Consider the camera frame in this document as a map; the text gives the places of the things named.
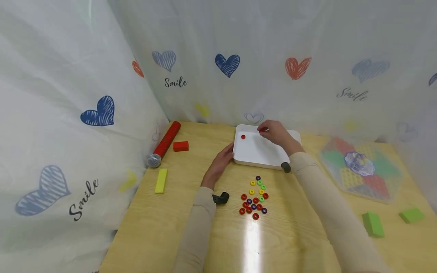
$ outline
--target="white tray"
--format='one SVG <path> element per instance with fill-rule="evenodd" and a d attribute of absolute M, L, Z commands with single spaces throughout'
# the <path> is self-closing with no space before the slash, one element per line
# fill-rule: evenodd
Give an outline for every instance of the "white tray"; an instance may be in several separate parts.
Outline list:
<path fill-rule="evenodd" d="M 283 162 L 290 162 L 281 146 L 260 136 L 257 126 L 240 124 L 235 131 L 234 161 L 237 164 L 256 166 L 269 169 L 282 169 Z M 291 136 L 301 143 L 300 134 L 287 130 Z"/>

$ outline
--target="green block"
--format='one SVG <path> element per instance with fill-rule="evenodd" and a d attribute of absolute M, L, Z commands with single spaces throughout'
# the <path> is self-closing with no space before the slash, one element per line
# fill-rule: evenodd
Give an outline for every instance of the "green block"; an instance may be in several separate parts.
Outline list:
<path fill-rule="evenodd" d="M 384 229 L 382 228 L 382 223 L 379 219 L 379 215 L 376 213 L 368 212 L 363 214 L 362 216 L 367 234 L 369 234 L 369 236 L 373 238 L 384 238 Z"/>
<path fill-rule="evenodd" d="M 425 215 L 423 215 L 423 213 L 416 207 L 399 213 L 399 216 L 407 224 L 411 224 L 425 218 Z"/>

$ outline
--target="plastic game board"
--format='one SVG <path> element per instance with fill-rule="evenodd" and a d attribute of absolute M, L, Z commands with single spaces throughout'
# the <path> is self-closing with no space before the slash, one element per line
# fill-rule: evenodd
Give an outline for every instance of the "plastic game board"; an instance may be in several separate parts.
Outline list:
<path fill-rule="evenodd" d="M 334 137 L 318 156 L 341 190 L 360 197 L 388 203 L 402 182 L 398 167 L 371 143 L 352 144 Z"/>

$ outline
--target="red heart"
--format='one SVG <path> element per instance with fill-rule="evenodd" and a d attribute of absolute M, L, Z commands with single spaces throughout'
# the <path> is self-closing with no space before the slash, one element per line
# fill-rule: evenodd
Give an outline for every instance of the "red heart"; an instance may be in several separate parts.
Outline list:
<path fill-rule="evenodd" d="M 300 64 L 296 58 L 288 58 L 285 61 L 285 69 L 287 70 L 287 73 L 290 75 L 291 79 L 300 79 L 308 69 L 310 62 L 311 58 L 304 59 Z"/>
<path fill-rule="evenodd" d="M 134 68 L 135 72 L 144 78 L 144 74 L 142 73 L 141 68 L 139 67 L 138 63 L 136 61 L 132 62 L 132 67 Z"/>

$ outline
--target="yellow block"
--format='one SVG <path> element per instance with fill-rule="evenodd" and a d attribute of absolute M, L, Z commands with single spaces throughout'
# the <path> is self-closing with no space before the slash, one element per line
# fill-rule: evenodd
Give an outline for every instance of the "yellow block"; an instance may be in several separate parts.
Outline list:
<path fill-rule="evenodd" d="M 165 187 L 165 179 L 167 178 L 167 169 L 160 169 L 158 180 L 156 181 L 155 193 L 163 194 Z"/>

